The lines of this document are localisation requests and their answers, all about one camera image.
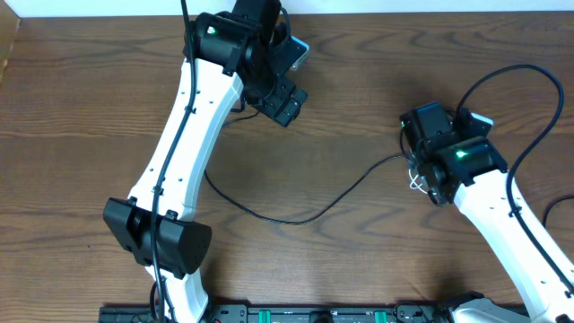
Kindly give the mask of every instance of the wooden table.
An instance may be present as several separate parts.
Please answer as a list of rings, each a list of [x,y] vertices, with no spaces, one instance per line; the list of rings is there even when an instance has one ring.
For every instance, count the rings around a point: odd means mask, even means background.
[[[566,90],[563,116],[518,171],[534,211],[574,192],[574,13],[413,13],[291,18],[309,92],[283,129],[265,117],[220,135],[208,165],[220,189],[254,210],[304,219],[371,164],[398,152],[398,116],[455,105],[475,81],[516,63],[542,65]],[[150,160],[179,82],[180,17],[26,19],[0,88],[0,316],[96,320],[105,303],[146,303],[152,280],[102,221]],[[541,75],[486,83],[468,106],[496,121],[508,162],[557,102]],[[550,233],[574,258],[574,204]],[[457,210],[408,188],[403,161],[361,183],[319,221],[259,221],[203,185],[196,220],[213,228],[202,266],[214,296],[252,303],[441,300],[476,290],[521,302],[482,236]]]

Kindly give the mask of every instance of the black cable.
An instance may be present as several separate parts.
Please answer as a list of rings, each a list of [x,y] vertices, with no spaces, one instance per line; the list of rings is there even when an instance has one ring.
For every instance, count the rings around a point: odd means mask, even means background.
[[[256,113],[254,113],[254,114],[252,114],[252,115],[250,115],[250,116],[241,117],[241,118],[234,118],[233,120],[225,121],[225,122],[223,123],[223,126],[226,127],[226,126],[228,126],[228,125],[230,125],[230,124],[232,124],[232,123],[238,122],[238,121],[248,120],[248,119],[251,119],[251,118],[255,118],[255,117],[257,117],[258,115],[259,115],[259,111],[256,112]]]
[[[268,221],[271,223],[278,223],[278,224],[288,224],[288,225],[304,225],[304,224],[308,224],[308,223],[312,223],[313,221],[315,221],[316,219],[318,219],[321,215],[325,214],[325,212],[327,212],[331,207],[333,207],[335,204],[337,204],[343,197],[345,197],[347,194],[349,194],[349,192],[351,192],[354,188],[357,187],[357,185],[359,185],[368,175],[369,173],[371,173],[374,169],[376,169],[378,166],[384,164],[385,162],[390,162],[393,161],[395,159],[399,159],[399,158],[403,158],[404,156],[402,154],[397,155],[397,156],[392,156],[392,157],[387,157],[382,161],[378,161],[377,163],[375,163],[374,165],[370,166],[369,169],[354,183],[351,185],[350,188],[347,188],[347,190],[345,190],[338,198],[335,199],[335,201],[331,202],[330,205],[328,205],[326,208],[324,208],[321,212],[319,212],[317,215],[304,220],[304,221],[284,221],[284,220],[277,220],[277,219],[273,219],[273,218],[269,218],[263,215],[259,215],[251,210],[249,210],[248,208],[246,208],[245,206],[243,206],[242,204],[236,202],[234,199],[232,199],[231,197],[225,195],[223,192],[221,192],[213,183],[212,181],[209,179],[209,176],[207,175],[207,171],[204,171],[204,176],[205,176],[205,180],[207,180],[207,183],[213,188],[213,190],[215,191],[215,193],[219,194],[221,197],[223,197],[223,199],[227,200],[228,202],[230,202],[231,204],[235,205],[236,207],[238,207],[240,210],[244,211],[247,214],[251,214],[253,216],[255,216],[257,219],[260,220],[264,220],[264,221]]]
[[[151,223],[151,243],[152,243],[152,263],[153,263],[153,272],[155,274],[155,279],[157,283],[157,292],[158,298],[160,300],[159,310],[156,315],[155,311],[153,312],[153,316],[157,321],[160,323],[165,321],[165,302],[168,303],[170,308],[170,315],[171,318],[175,321],[174,315],[174,308],[171,304],[170,297],[168,296],[168,291],[165,287],[165,282],[163,277],[161,276],[160,271],[160,259],[158,254],[158,245],[157,245],[157,227],[158,227],[158,207],[160,202],[160,195],[161,195],[161,185],[163,180],[165,179],[165,173],[168,170],[168,167],[171,162],[171,158],[173,157],[173,153],[178,146],[179,138],[181,138],[181,134],[183,133],[184,128],[186,127],[187,120],[191,113],[195,111],[194,109],[194,102],[196,99],[196,91],[197,91],[197,83],[196,83],[196,67],[195,67],[195,59],[194,59],[194,52],[193,52],[193,38],[192,38],[192,31],[189,22],[189,15],[187,13],[187,4],[186,0],[181,0],[181,10],[183,12],[183,20],[184,25],[186,28],[186,39],[187,39],[187,49],[189,55],[189,70],[191,74],[191,92],[189,93],[189,103],[186,106],[186,111],[184,113],[183,118],[181,119],[181,123],[179,124],[178,131],[173,138],[173,142],[171,143],[170,149],[163,161],[163,165],[161,166],[160,174],[158,176],[158,181],[153,188],[153,202],[152,202],[152,223]]]
[[[555,205],[559,204],[560,202],[566,201],[569,199],[574,199],[574,195],[567,195],[567,196],[558,197],[546,206],[546,209],[544,210],[544,216],[542,217],[542,226],[544,228],[546,227],[546,221],[548,221],[548,214],[550,214],[550,210],[552,210],[552,208]]]
[[[465,104],[466,99],[470,96],[470,94],[472,94],[472,92],[479,85],[481,85],[482,83],[486,82],[487,80],[491,79],[496,75],[518,69],[532,69],[546,76],[556,87],[556,90],[558,92],[558,106],[556,107],[556,112],[554,113],[554,116],[552,117],[552,120],[550,121],[548,126],[546,126],[543,132],[518,156],[516,162],[510,168],[509,175],[506,180],[506,194],[508,196],[508,201],[510,204],[510,212],[514,214],[514,216],[516,216],[518,223],[520,224],[520,227],[522,227],[522,230],[525,232],[526,236],[530,239],[530,241],[532,241],[532,244],[535,245],[538,252],[540,252],[544,260],[548,263],[548,266],[552,268],[554,273],[556,273],[556,275],[560,278],[562,283],[568,288],[567,293],[572,295],[574,294],[574,285],[572,285],[568,277],[560,270],[558,265],[556,265],[554,260],[552,260],[550,255],[548,255],[546,250],[544,250],[544,247],[540,244],[540,242],[538,242],[534,234],[530,231],[528,225],[526,225],[524,219],[522,218],[522,215],[520,214],[520,207],[516,205],[514,197],[512,196],[512,180],[516,175],[518,166],[520,166],[520,163],[528,156],[528,154],[536,147],[536,145],[544,139],[544,137],[550,132],[550,130],[552,130],[552,128],[556,124],[556,121],[558,121],[558,118],[560,117],[562,108],[564,107],[564,89],[562,88],[562,84],[560,83],[560,81],[558,81],[556,76],[552,75],[550,72],[546,71],[542,67],[536,65],[522,64],[522,65],[513,65],[505,67],[484,76],[466,92],[465,96],[463,96],[463,99],[458,103],[457,116],[459,115],[462,106]]]
[[[158,288],[158,282],[153,282],[152,290],[150,291],[150,311],[152,312],[152,319],[158,320],[158,313],[155,309],[155,291]]]

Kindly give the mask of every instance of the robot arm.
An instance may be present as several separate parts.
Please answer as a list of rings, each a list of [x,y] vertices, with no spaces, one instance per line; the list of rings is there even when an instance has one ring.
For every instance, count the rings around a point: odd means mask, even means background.
[[[486,139],[492,121],[463,109],[452,122],[432,103],[401,117],[404,134],[413,148],[411,167],[429,186],[437,205],[452,203],[478,229],[509,273],[533,322],[574,318],[574,296],[544,260],[510,212],[505,191],[507,164]],[[530,231],[558,268],[574,282],[568,260],[528,207],[516,182],[514,198]],[[501,322],[485,310],[461,308],[455,322]]]
[[[201,178],[223,121],[238,100],[245,100],[287,127],[307,99],[307,93],[284,75],[299,67],[309,47],[292,37],[285,24],[275,27],[280,10],[286,13],[278,0],[239,0],[232,13],[202,13],[192,22],[194,41],[184,48],[178,96],[155,153],[128,199],[111,198],[104,209],[104,220],[120,245],[155,278],[151,222],[154,194],[159,191],[157,215],[163,215],[155,233],[159,269],[168,291],[166,305],[172,305],[164,306],[165,317],[174,321],[199,321],[208,303],[199,266],[211,229],[193,218]],[[194,93],[189,46],[195,56]],[[187,107],[190,95],[195,95],[193,107]],[[186,109],[192,112],[183,122],[159,190],[158,174]]]

